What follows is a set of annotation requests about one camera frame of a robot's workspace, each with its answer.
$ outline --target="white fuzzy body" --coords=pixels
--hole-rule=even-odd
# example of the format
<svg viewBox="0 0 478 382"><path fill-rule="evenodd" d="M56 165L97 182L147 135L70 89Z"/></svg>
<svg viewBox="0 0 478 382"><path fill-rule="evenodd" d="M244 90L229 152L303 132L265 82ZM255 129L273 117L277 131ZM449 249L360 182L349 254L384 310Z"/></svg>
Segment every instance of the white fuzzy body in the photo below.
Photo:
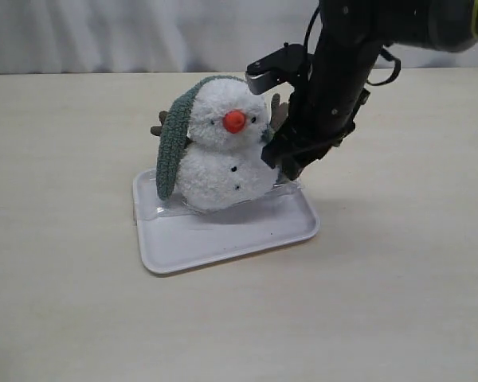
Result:
<svg viewBox="0 0 478 382"><path fill-rule="evenodd" d="M189 205L218 210L262 197L277 177L278 170L261 160L260 145L227 153L192 144L181 161L177 186Z"/></svg>
<svg viewBox="0 0 478 382"><path fill-rule="evenodd" d="M245 129L229 133L222 124L232 110L245 114ZM276 183L278 169L261 160L268 126L264 98L237 80L214 80L197 94L188 135L193 141L179 164L177 186L187 202L202 210L225 209L262 197Z"/></svg>

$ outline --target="white wall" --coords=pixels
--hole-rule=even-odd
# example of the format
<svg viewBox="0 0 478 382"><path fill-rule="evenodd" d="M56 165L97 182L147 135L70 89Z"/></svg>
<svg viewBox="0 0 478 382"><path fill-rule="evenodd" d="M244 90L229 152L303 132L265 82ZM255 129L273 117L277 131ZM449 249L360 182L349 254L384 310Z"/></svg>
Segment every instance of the white wall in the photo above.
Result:
<svg viewBox="0 0 478 382"><path fill-rule="evenodd" d="M302 42L315 5L315 0L0 0L0 73L243 71L284 41ZM405 67L478 66L478 45L460 55L401 47L392 52Z"/></svg>

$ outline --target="white table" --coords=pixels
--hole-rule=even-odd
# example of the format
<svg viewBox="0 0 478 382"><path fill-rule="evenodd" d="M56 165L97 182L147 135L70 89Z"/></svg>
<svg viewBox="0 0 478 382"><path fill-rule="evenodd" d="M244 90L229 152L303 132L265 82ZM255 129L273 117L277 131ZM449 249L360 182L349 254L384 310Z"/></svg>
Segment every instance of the white table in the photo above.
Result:
<svg viewBox="0 0 478 382"><path fill-rule="evenodd" d="M0 382L478 382L478 69L373 89L313 240L157 278L131 183L202 76L0 76Z"/></svg>

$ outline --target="stuffed snowman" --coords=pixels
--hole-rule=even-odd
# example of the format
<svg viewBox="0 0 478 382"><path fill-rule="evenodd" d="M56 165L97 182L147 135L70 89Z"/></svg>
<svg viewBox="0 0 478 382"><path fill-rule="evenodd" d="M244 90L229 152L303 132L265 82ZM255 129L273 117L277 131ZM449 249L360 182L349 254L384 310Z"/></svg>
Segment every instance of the stuffed snowman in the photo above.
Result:
<svg viewBox="0 0 478 382"><path fill-rule="evenodd" d="M156 185L161 200L177 189L188 205L216 211L262 197L276 184L279 169L261 160L272 135L267 105L245 81L207 77L160 113L160 120L162 127L151 132L160 136Z"/></svg>

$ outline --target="carrot nose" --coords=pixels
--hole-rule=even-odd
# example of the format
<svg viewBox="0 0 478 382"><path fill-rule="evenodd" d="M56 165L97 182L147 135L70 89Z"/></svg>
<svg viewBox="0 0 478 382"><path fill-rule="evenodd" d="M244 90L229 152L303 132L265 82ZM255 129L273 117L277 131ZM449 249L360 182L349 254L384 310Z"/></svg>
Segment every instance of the carrot nose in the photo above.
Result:
<svg viewBox="0 0 478 382"><path fill-rule="evenodd" d="M223 126L232 134L237 134L245 128L246 115L242 111L232 110L223 118Z"/></svg>

